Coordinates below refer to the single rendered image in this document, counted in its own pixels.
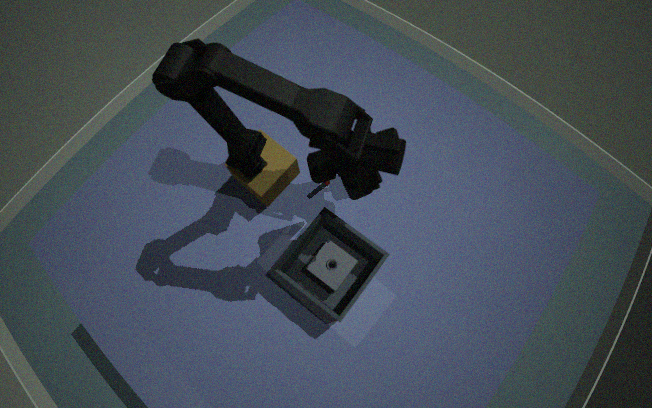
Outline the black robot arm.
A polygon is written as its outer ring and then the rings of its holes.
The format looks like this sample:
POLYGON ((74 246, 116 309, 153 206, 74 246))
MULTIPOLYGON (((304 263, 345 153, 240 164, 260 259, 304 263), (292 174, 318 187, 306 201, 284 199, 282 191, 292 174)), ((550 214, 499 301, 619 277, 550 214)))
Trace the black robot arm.
POLYGON ((379 171, 398 175, 401 170, 406 140, 371 133, 373 118, 348 97, 327 88, 306 89, 232 54, 221 43, 204 44, 199 38, 173 43, 152 77, 162 95, 191 104, 223 137, 229 153, 226 164, 247 179, 268 164, 260 156, 267 139, 246 129, 213 87, 293 121, 310 147, 340 164, 360 160, 336 170, 352 200, 380 188, 379 171))

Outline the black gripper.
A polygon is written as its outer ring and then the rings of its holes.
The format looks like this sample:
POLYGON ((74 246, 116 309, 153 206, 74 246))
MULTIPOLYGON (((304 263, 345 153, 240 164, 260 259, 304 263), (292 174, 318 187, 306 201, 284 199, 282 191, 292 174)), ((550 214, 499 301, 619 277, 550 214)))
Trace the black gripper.
MULTIPOLYGON (((381 130, 376 134, 398 137, 397 130, 393 127, 387 130, 381 130)), ((340 164, 330 157, 328 157, 322 150, 308 153, 307 163, 309 167, 310 176, 313 182, 322 183, 336 178, 337 169, 346 169, 352 167, 359 162, 352 162, 349 164, 340 164)))

